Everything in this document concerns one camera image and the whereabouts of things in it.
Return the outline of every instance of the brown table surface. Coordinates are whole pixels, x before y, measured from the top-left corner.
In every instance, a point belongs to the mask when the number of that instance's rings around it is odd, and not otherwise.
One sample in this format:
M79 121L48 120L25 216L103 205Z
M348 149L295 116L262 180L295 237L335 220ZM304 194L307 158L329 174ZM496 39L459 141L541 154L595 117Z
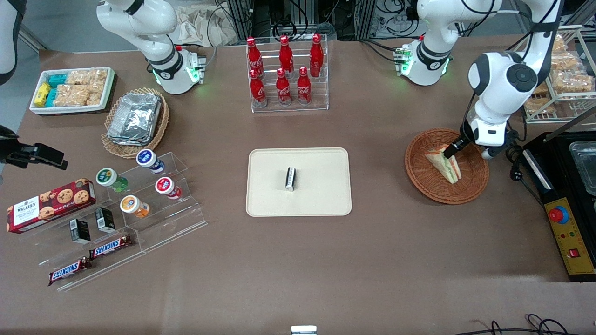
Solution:
M459 127L471 62L517 37L460 39L449 71L430 87L397 77L363 44L335 42L330 109L298 116L252 114L245 49L220 48L205 84L166 96L170 124L157 148L188 165L208 226L67 293L46 286L47 273L18 235L0 234L0 333L257 335L315 324L323 335L447 335L492 319L527 326L524 314L532 312L594 333L596 284L566 282L543 208L509 179L504 156L490 161L485 192L460 206L425 198L403 166L417 133ZM139 52L43 52L41 59L42 69L112 67L116 97L158 88ZM0 207L104 166L134 167L103 149L104 119L28 111L21 140L64 151L70 165L7 166ZM543 130L530 126L530 138ZM245 212L249 152L289 147L348 151L352 213Z

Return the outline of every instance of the yellow control panel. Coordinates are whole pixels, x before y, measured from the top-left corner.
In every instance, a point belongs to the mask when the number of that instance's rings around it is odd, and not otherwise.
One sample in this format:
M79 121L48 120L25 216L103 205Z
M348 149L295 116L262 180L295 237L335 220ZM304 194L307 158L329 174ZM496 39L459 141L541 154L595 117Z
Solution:
M557 239L567 273L570 275L596 273L567 198L547 203L544 208L547 210L548 220Z

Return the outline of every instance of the walkers cookie box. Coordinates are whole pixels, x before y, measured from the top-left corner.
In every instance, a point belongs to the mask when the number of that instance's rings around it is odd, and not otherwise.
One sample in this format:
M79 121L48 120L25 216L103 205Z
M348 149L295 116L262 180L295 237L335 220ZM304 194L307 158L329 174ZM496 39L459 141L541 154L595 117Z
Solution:
M9 232L21 234L95 203L93 183L85 178L8 208Z

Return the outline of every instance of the acrylic bottle rack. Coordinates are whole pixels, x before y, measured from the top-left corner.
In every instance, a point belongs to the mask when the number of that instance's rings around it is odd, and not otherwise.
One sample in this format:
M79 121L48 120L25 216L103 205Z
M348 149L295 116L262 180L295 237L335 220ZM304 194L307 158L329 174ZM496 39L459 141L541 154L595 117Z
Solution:
M290 94L292 96L292 104L289 106L280 105L277 98L277 69L280 68L280 43L275 38L264 37L255 38L257 48L261 52L263 58L263 67L265 68L265 77L262 79L263 87L265 89L265 96L267 97L267 106L259 108L254 106L254 99L250 93L250 108L253 113L264 111L307 111L307 110L328 110L329 109L329 47L327 42L327 35L321 35L321 46L323 47L323 65L321 67L321 75L318 78L310 76L311 80L311 96L312 101L307 106L298 103L298 70L302 66L310 67L312 35L304 35L298 37L295 41L290 41L290 48L294 55L294 77L288 78L290 82ZM250 64L248 58L246 60L247 72L246 76L250 77L248 70Z
M128 180L128 189L121 193L94 183L97 199L95 204L20 235L21 241L35 246L39 255L39 266L47 273L75 263L83 256L89 257L91 249L117 240L123 235L131 235L133 245L102 255L91 261L91 268L52 284L58 291L68 291L85 284L207 225L201 206L192 197L186 178L182 174L187 167L172 153L159 158L166 166L161 174L153 174L140 166L120 173L120 176ZM170 177L175 185L182 189L180 198L170 200L155 191L155 182L161 176ZM120 200L128 194L137 196L151 206L148 216L137 218L120 210ZM95 209L99 207L112 212L116 231L106 233L98 230ZM86 244L72 242L69 225L71 219L88 223L91 242ZM47 283L48 277L40 278L40 281Z

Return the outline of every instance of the wicker basket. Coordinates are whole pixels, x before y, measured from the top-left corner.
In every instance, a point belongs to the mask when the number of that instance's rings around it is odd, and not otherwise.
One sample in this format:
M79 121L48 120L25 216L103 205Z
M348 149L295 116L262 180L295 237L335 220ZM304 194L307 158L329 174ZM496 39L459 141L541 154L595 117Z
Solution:
M166 132L167 121L170 118L170 111L167 106L166 99L163 97L161 93L152 89L152 88L137 88L133 89L129 93L137 93L137 94L155 94L162 99L162 107L159 113L159 120L157 121L156 131L153 136L153 140L146 146L146 147L136 147L134 145L118 145L112 143L108 138L108 134L102 134L101 142L104 144L104 148L110 152L115 154L116 156L120 156L126 159L134 159L136 158L136 154L143 150L143 149L151 149L154 150L159 142L162 140L163 134ZM105 119L105 129L110 129L110 125L112 120L114 119L114 114L120 105L122 97L118 99L118 101L112 106L108 116Z
M424 152L442 144L449 144L459 133L447 128L435 128L418 134L408 146L405 155L406 171L414 186L425 196L446 204L472 201L484 191L488 183L488 163L479 147L469 144L455 154L461 170L461 179L449 183L424 156Z

